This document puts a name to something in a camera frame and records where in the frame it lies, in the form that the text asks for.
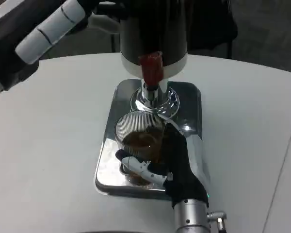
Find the black chair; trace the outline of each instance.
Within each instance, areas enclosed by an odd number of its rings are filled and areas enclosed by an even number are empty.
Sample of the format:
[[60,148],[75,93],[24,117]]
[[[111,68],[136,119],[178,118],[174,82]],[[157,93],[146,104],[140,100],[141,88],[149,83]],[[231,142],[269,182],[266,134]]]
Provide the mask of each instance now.
[[238,29],[233,19],[230,0],[194,0],[194,13],[189,30],[189,53],[212,50],[226,43],[226,57],[232,58],[233,40]]

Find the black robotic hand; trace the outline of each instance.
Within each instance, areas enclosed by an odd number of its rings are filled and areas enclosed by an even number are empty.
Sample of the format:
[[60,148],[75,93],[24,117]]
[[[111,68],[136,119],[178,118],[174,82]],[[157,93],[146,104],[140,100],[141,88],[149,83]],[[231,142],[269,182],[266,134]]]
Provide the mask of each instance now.
[[161,157],[164,164],[150,163],[119,150],[116,157],[128,169],[144,179],[162,184],[172,200],[172,206],[186,199],[204,202],[207,206],[207,192],[191,169],[185,136],[173,124],[167,123],[162,141]]

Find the brown liquid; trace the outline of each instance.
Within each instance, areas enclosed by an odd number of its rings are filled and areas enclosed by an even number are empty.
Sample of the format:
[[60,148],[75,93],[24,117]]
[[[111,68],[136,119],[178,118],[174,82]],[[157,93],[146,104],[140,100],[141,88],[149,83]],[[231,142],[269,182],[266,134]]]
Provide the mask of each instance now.
[[128,134],[123,143],[131,147],[151,147],[160,140],[161,132],[132,132]]
[[[123,140],[123,143],[136,148],[142,149],[142,158],[151,160],[156,163],[160,158],[160,149],[162,144],[162,132],[158,129],[148,129],[147,132],[131,132]],[[126,170],[129,174],[128,180],[134,185],[147,185],[148,181],[141,178],[132,171]]]

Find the glass cup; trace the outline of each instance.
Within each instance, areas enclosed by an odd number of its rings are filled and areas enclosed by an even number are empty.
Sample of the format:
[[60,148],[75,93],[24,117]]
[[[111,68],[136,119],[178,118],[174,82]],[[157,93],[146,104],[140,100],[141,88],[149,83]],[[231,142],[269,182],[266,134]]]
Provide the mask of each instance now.
[[[134,111],[118,120],[114,132],[119,149],[156,163],[160,159],[164,128],[165,125],[159,116],[146,111]],[[147,184],[144,179],[125,167],[123,170],[131,183]]]

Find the red nozzle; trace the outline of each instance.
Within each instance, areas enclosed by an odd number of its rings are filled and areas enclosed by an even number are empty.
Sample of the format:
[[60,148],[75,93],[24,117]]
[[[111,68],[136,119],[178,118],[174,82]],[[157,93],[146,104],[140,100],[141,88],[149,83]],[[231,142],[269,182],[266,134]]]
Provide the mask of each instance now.
[[157,86],[163,79],[162,52],[154,52],[139,57],[142,76],[148,86]]

